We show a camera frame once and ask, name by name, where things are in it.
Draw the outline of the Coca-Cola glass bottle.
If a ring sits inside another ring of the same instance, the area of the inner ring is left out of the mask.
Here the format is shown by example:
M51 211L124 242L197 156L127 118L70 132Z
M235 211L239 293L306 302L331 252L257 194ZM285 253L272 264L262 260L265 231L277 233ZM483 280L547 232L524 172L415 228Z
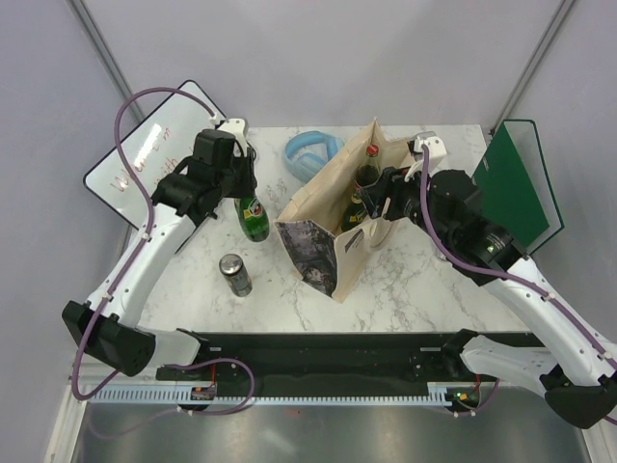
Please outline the Coca-Cola glass bottle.
M355 182L357 187L365 187L379 179L381 169L379 165L380 148L375 144L367 146L362 164L356 171Z

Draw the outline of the green Perrier bottle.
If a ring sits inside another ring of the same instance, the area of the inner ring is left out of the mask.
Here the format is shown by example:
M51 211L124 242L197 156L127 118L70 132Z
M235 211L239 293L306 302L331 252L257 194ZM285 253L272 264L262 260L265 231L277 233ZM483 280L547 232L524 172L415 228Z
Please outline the green Perrier bottle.
M368 212L359 191L355 191L349 205L345 208L341 221L341 230L348 232L360 225L368 217Z
M240 227L249 240L261 242L269 236L269 218L257 196L235 199L234 207Z

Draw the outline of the cream canvas Monet tote bag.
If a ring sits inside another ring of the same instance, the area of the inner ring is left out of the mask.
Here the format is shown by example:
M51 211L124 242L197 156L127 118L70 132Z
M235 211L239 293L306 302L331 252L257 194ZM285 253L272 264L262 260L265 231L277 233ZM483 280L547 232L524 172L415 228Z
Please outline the cream canvas Monet tote bag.
M371 144L379 149L380 168L410 164L410 141L389 139L372 122L294 194L274 225L299 280L338 303L345 300L371 255L389 243L397 228L383 218L365 218L350 231L340 228L356 171Z

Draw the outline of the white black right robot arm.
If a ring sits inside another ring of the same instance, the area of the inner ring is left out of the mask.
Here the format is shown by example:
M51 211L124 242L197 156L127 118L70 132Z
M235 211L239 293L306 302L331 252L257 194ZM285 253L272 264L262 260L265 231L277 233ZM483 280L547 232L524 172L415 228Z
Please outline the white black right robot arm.
M465 172L421 177L387 168L360 197L370 217L407 218L429 234L459 273L506 305L542 344L510 346L461 330L441 357L448 377L473 372L504 380L581 429L616 421L615 343L557 294L512 234L483 216L482 193Z

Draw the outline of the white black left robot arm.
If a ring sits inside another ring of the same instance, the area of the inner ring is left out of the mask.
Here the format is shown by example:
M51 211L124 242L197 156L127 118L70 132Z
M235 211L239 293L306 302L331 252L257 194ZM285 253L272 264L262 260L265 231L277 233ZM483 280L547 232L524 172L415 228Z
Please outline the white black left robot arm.
M168 364L191 379L208 374L212 358L197 336L184 329L148 331L139 322L171 257L214 217L221 200L254 193L254 160L241 119L198 133L192 154L148 197L147 219L111 274L86 302L70 301L63 309L63 322L83 353L126 376Z

